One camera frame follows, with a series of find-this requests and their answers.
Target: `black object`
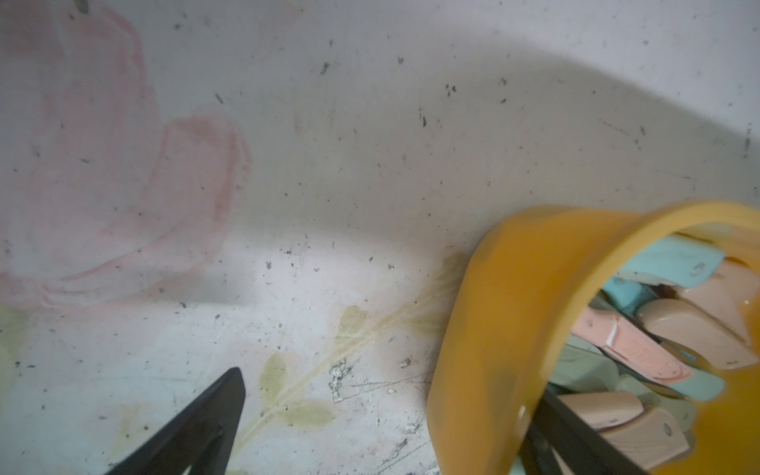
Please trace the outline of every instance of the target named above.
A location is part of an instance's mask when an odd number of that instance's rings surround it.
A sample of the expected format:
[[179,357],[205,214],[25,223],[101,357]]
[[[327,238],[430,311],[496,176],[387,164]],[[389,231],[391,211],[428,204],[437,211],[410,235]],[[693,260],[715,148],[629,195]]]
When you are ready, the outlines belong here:
[[520,458],[527,475],[562,475],[551,444],[534,423],[528,426],[520,447]]
[[[610,443],[597,434],[580,417],[576,416],[557,396],[544,391],[533,415],[531,426],[542,437],[530,437],[529,443],[536,445],[531,453],[543,457],[554,455],[543,447],[542,438],[557,450],[570,469],[580,475],[646,475],[641,468],[617,451]],[[544,475],[553,475],[554,465],[536,463]]]
[[245,402],[240,368],[231,368],[107,475],[223,475]]

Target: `yellow plastic cup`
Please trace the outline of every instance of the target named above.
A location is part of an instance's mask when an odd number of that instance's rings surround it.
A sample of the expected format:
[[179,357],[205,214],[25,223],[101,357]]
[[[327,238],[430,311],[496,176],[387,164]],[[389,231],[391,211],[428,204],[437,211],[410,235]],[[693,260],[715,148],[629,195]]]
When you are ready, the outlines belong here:
[[[582,308],[671,233],[714,242],[760,272],[760,212],[720,201],[648,214],[532,207],[486,236],[464,275],[428,398],[442,475],[509,472]],[[760,299],[745,321],[758,352]],[[694,452],[653,473],[760,473],[760,365],[714,372],[727,386],[696,403]]]

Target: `dirty white surface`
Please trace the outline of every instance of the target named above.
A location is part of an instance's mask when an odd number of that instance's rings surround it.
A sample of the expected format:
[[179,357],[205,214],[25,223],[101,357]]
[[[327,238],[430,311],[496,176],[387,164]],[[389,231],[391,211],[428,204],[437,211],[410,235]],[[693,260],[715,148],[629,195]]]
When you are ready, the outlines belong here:
[[252,168],[203,268],[8,330],[2,473],[102,473],[231,366],[232,473],[437,473],[458,252],[533,204],[760,205],[757,2],[109,4]]

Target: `leaf pattern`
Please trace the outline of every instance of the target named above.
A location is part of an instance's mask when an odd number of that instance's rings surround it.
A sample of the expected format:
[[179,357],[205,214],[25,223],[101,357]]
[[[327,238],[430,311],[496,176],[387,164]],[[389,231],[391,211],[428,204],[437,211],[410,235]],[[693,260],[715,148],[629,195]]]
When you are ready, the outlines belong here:
[[287,366],[282,357],[275,353],[264,364],[264,370],[258,377],[258,386],[261,391],[261,399],[271,406],[277,399],[287,382]]
[[367,321],[367,312],[358,306],[346,308],[340,317],[340,324],[337,326],[337,335],[335,336],[336,344],[344,344],[361,329],[364,322]]
[[258,418],[239,429],[233,455],[238,454],[275,420],[298,427],[323,427],[329,424],[335,419],[335,415],[328,406],[318,401],[293,399],[317,375],[330,370],[333,380],[328,385],[334,392],[333,398],[337,399],[334,402],[340,402],[341,399],[336,398],[337,388],[340,387],[340,380],[345,377],[347,370],[350,370],[350,367],[346,367],[346,356],[359,350],[386,329],[394,325],[404,325],[421,336],[441,337],[446,332],[450,312],[434,311],[430,308],[441,308],[443,302],[445,307],[451,308],[467,263],[468,257],[463,252],[449,255],[413,301],[379,318],[367,328],[367,312],[359,306],[347,307],[340,317],[333,348],[315,367],[297,381],[289,383],[287,388],[285,362],[279,355],[272,355],[264,365],[259,379],[261,396],[266,408]]
[[297,401],[275,415],[288,426],[298,427],[323,427],[335,419],[332,411],[317,401]]

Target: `dirt speck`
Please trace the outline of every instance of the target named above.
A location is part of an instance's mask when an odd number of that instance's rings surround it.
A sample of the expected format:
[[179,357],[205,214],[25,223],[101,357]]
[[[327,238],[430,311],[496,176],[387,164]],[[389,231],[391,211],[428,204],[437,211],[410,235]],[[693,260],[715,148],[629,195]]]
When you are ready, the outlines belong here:
[[90,13],[90,2],[88,0],[74,0],[74,6],[83,15]]

